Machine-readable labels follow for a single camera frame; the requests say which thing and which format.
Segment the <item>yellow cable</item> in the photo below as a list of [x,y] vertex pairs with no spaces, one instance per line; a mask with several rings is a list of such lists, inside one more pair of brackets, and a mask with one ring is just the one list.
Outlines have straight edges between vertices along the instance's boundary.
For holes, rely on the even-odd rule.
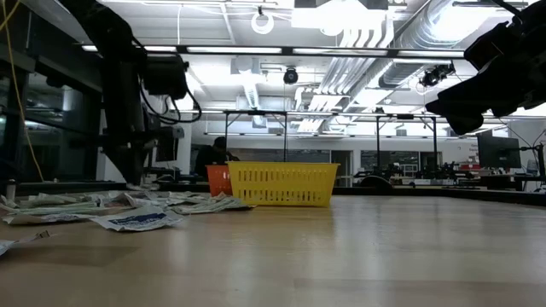
[[12,49],[11,49],[11,37],[9,36],[8,21],[11,18],[11,16],[13,15],[13,13],[15,12],[15,9],[17,9],[17,6],[19,5],[19,3],[20,3],[20,1],[17,1],[17,3],[11,9],[11,12],[9,12],[9,15],[8,15],[7,14],[8,12],[6,11],[6,0],[3,0],[3,18],[4,18],[4,22],[2,23],[2,25],[0,25],[0,31],[4,27],[6,27],[6,36],[8,37],[9,61],[11,61],[11,73],[12,73],[13,78],[14,78],[15,94],[17,96],[17,102],[19,103],[20,119],[23,122],[22,123],[23,124],[23,129],[25,131],[25,136],[26,136],[26,141],[28,142],[28,147],[31,150],[32,159],[34,160],[34,164],[36,165],[36,168],[38,169],[38,174],[40,176],[40,179],[43,182],[44,181],[44,176],[42,175],[42,170],[40,169],[40,165],[39,165],[38,161],[36,160],[36,155],[34,154],[34,149],[32,148],[31,137],[28,135],[28,129],[26,128],[26,125],[25,125],[25,111],[23,111],[23,104],[20,101],[19,86],[17,84],[17,75],[15,73],[14,55],[13,55],[13,52],[12,52]]

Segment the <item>yellow plastic basket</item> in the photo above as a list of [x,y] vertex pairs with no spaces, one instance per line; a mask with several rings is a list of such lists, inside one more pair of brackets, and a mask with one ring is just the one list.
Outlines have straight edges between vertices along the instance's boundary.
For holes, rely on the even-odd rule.
[[233,195],[250,206],[329,206],[337,164],[229,162]]

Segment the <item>person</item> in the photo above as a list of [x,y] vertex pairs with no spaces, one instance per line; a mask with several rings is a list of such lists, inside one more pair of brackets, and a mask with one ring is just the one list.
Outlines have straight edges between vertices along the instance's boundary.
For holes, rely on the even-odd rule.
[[207,145],[199,151],[195,161],[195,173],[199,176],[208,178],[208,173],[206,171],[207,165],[225,165],[226,161],[238,160],[237,157],[226,150],[225,137],[221,136],[214,140],[212,146]]

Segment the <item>robotic arm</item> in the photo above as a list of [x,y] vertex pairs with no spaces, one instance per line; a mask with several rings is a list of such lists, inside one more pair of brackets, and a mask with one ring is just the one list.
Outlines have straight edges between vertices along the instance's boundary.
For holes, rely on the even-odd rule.
[[501,0],[494,3],[515,14],[465,51],[478,74],[438,94],[427,110],[445,116],[458,135],[478,129],[483,113],[507,116],[518,107],[546,101],[546,0],[521,12]]
[[[151,56],[134,38],[131,27],[110,8],[95,0],[59,0],[76,18],[102,55],[102,91],[107,132],[99,146],[112,160],[128,183],[139,185],[144,160],[161,137],[180,137],[181,129],[161,127],[194,122],[166,118],[156,113],[143,95],[169,96],[173,101],[188,93],[185,72],[188,63],[178,55]],[[141,103],[148,104],[149,115]]]

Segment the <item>wooden table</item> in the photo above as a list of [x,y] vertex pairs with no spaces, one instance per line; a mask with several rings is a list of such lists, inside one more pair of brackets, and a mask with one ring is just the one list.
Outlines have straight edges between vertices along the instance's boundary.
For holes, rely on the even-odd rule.
[[546,211],[420,197],[334,197],[120,234],[49,229],[0,257],[0,306],[546,305]]

